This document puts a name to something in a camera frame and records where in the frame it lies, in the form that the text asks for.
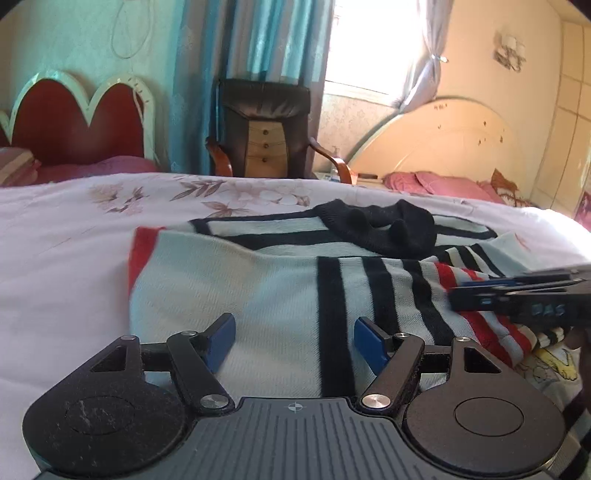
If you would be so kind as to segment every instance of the pillow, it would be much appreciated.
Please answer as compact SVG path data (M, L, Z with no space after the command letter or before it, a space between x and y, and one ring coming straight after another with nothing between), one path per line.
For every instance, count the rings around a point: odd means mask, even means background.
M477 181L476 183L478 184L478 186L482 190L484 190L485 192L487 192L488 196L491 198L491 202L493 202L493 203L500 203L501 205L504 205L505 204L505 202L503 201L503 199L501 197L499 197L499 194L492 187L492 185L491 185L491 183L489 181Z
M491 201L490 195L473 180L442 177L430 171L418 171L415 175L419 183L433 195Z
M577 213L574 216L574 221L583 225L591 232L591 193L584 192Z
M63 164L41 167L35 183L59 182L85 177L112 175L115 173L144 173L153 171L158 171L158 169L154 165L154 162L147 158L120 155L91 165Z
M390 190L429 195L429 192L418 182L414 173L394 171L384 176L382 181Z
M492 173L491 186L495 189L499 197L503 199L505 204L510 207L534 206L529 200L523 198L517 185L514 182L507 180L496 168Z
M0 186L20 187L32 185L41 164L25 148L0 148Z

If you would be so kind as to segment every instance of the cabinet door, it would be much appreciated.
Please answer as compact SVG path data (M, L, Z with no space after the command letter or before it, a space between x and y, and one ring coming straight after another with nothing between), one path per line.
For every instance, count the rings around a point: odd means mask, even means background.
M564 205L561 205L561 203L557 200L555 200L552 204L552 210L558 213L562 213L564 216L567 216L569 218L574 217L574 212L566 208Z
M577 116L575 114L561 108L556 109L542 168L535 185L538 190L552 198L556 194L564 166L569 157L576 122Z
M585 117L587 120L591 120L591 85L587 85L586 83L581 88L579 115Z
M591 83L591 27L585 27L584 29L584 60L585 65L583 67L583 80L585 83Z
M583 80L583 27L563 23L562 73Z
M577 208L587 179L590 160L591 122L578 117L577 126L574 129L573 145L570 147L569 159L566 162L564 174L556 192L556 200L570 212L574 212Z
M542 209L552 207L554 201L552 197L548 197L544 192L536 188L531 192L530 200Z
M560 88L558 89L558 99L556 104L569 112L577 113L580 96L581 82L573 80L566 75L562 75L560 77Z

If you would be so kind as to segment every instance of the curtain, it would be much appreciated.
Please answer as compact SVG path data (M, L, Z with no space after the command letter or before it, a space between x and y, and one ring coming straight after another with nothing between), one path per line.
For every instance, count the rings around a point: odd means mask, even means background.
M186 0L170 105L171 171L211 173L204 142L216 135L219 79L307 86L316 134L334 1Z
M426 52L410 71L410 92L400 106L401 113L430 102L437 94L452 6L453 0L418 0Z

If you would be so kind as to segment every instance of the wooden armrest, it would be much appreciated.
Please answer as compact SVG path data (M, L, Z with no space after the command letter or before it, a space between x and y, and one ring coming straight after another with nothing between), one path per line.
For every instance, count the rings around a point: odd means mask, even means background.
M314 137L310 137L309 140L312 150L318 152L323 157L328 158L330 162L336 167L337 172L339 172L340 182L352 184L353 181L351 180L351 171L349 170L347 164L340 158L333 158L330 152L320 145Z
M207 137L205 139L205 147L212 156L213 163L216 166L215 175L219 177L233 177L230 159L218 143L213 138Z

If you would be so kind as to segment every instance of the blue curtain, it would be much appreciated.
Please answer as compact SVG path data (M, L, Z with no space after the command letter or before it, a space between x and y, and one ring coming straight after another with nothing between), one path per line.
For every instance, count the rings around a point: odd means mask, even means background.
M305 85L318 130L335 0L185 0L170 102L171 171L210 174L216 85L241 78Z

